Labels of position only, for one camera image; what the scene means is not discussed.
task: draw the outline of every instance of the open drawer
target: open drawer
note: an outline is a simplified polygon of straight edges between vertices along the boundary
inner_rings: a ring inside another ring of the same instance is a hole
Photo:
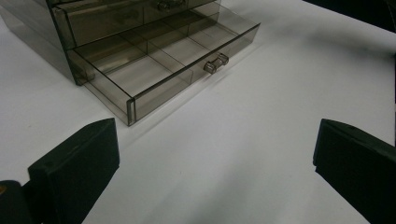
[[[251,43],[259,24],[217,2],[69,50],[87,87],[127,125]]]

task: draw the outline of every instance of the drawer knob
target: drawer knob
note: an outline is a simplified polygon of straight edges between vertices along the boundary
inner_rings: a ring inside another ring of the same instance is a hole
[[[226,65],[228,61],[230,61],[229,57],[221,53],[216,60],[207,62],[204,66],[204,70],[213,75],[218,71],[218,68]]]
[[[160,11],[169,12],[170,9],[182,7],[186,4],[186,0],[162,0],[158,3],[157,8]]]

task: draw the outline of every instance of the plastic drawer organizer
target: plastic drawer organizer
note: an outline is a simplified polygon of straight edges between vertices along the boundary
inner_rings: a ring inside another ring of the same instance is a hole
[[[0,0],[7,26],[127,125],[250,44],[259,24],[213,0]]]

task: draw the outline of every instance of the white table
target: white table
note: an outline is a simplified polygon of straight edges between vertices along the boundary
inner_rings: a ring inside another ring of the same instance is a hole
[[[298,0],[223,5],[255,42],[127,128],[120,169],[86,224],[367,223],[312,156],[322,118],[394,143],[396,35]],[[82,126],[114,117],[0,21],[0,179]]]

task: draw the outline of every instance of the brass screw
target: brass screw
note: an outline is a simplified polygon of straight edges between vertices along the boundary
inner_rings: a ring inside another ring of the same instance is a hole
[[[0,185],[0,196],[1,196],[4,192],[6,192],[6,190],[7,190],[7,187],[6,187],[6,186]]]

